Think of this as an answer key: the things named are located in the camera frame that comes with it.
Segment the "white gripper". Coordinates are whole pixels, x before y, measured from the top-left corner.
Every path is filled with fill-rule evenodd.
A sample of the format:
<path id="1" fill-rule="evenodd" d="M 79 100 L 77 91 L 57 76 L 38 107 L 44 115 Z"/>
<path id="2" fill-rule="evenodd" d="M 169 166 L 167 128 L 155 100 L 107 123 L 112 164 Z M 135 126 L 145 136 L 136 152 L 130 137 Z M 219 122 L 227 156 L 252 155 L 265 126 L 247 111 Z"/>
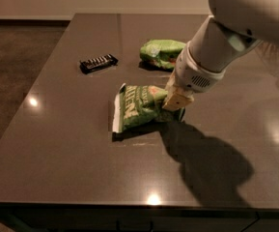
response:
<path id="1" fill-rule="evenodd" d="M 225 71 L 213 72 L 197 64 L 190 53 L 190 45 L 188 42 L 179 54 L 174 72 L 166 83 L 168 95 L 162 105 L 165 110 L 177 111 L 188 106 L 194 102 L 193 92 L 205 93 L 224 77 Z"/>

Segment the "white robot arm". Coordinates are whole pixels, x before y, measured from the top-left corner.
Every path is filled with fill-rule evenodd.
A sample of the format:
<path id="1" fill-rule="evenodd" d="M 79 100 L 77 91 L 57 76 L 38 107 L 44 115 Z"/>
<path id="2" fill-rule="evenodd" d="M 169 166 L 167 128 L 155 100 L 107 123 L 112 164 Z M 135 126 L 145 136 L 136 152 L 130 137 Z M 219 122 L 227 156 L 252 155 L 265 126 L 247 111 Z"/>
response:
<path id="1" fill-rule="evenodd" d="M 209 0 L 210 15 L 177 58 L 163 108 L 188 106 L 260 42 L 279 47 L 279 0 Z"/>

